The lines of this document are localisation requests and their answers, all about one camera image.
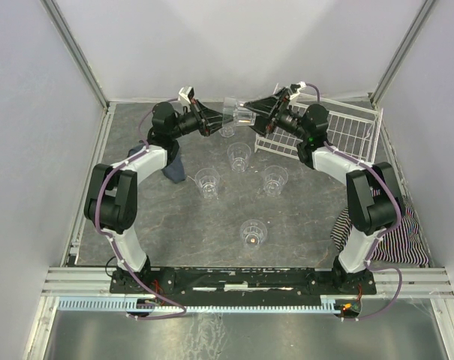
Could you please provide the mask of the clear cup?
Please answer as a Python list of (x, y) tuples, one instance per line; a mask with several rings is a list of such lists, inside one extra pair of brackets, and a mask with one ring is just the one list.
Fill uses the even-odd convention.
[(287, 181), (288, 173), (282, 166), (268, 166), (263, 171), (263, 190), (268, 196), (280, 195)]
[(222, 116), (223, 127), (253, 126), (256, 120), (256, 114), (233, 97), (224, 99)]
[(267, 240), (268, 229), (262, 221), (250, 219), (241, 225), (239, 235), (244, 246), (258, 248)]
[(224, 138), (233, 137), (236, 133), (236, 126), (234, 124), (226, 124), (219, 130), (219, 134)]
[(195, 184), (204, 199), (216, 199), (220, 188), (220, 175), (213, 168), (204, 168), (194, 177)]
[(247, 170), (251, 157), (251, 148), (243, 142), (235, 142), (227, 149), (227, 157), (232, 171), (243, 173)]

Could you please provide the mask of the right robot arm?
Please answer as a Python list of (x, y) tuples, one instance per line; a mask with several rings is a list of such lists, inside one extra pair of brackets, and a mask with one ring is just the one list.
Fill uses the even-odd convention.
[(242, 106), (255, 115), (251, 128), (257, 134), (264, 137), (280, 128), (296, 137), (301, 163), (345, 185), (352, 230), (335, 266), (343, 275), (364, 272), (378, 243), (400, 226), (404, 216), (395, 172), (387, 162), (366, 163), (333, 146), (327, 134), (329, 112), (319, 101), (302, 113), (294, 112), (299, 90), (298, 84), (283, 87)]

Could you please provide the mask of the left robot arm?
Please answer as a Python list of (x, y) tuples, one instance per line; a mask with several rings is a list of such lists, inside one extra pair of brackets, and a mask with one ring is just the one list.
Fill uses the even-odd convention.
[(138, 185), (157, 171), (175, 184), (186, 180), (178, 138), (193, 132), (208, 137), (223, 122), (221, 112), (195, 99), (181, 112), (168, 100), (154, 105), (149, 114), (152, 125), (147, 137), (124, 160), (94, 166), (84, 205), (85, 218), (109, 240), (118, 267), (136, 275), (149, 270), (149, 258), (134, 229)]

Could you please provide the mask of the dark blue cloth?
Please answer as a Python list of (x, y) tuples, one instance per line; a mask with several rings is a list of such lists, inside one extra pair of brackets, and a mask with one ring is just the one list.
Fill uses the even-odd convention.
[(144, 145), (137, 145), (128, 152), (127, 161), (126, 169), (137, 173), (137, 184), (159, 170), (175, 184), (186, 180), (177, 140), (166, 148), (150, 145), (146, 149)]

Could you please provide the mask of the striped cloth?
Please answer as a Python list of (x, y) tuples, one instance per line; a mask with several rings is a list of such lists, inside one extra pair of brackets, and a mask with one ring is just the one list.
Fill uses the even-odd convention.
[[(422, 245), (419, 235), (419, 224), (415, 219), (415, 211), (409, 199), (403, 196), (405, 214), (400, 226), (388, 233), (376, 247), (373, 261), (385, 263), (411, 264), (426, 266), (428, 254)], [(330, 233), (335, 247), (341, 252), (347, 244), (352, 230), (352, 223), (348, 216), (348, 208), (344, 208), (337, 217)]]

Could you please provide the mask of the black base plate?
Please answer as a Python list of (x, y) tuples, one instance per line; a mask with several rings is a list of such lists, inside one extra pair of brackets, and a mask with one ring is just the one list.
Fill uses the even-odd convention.
[(317, 306), (321, 296), (375, 295), (374, 276), (364, 270), (159, 267), (137, 277), (184, 306)]

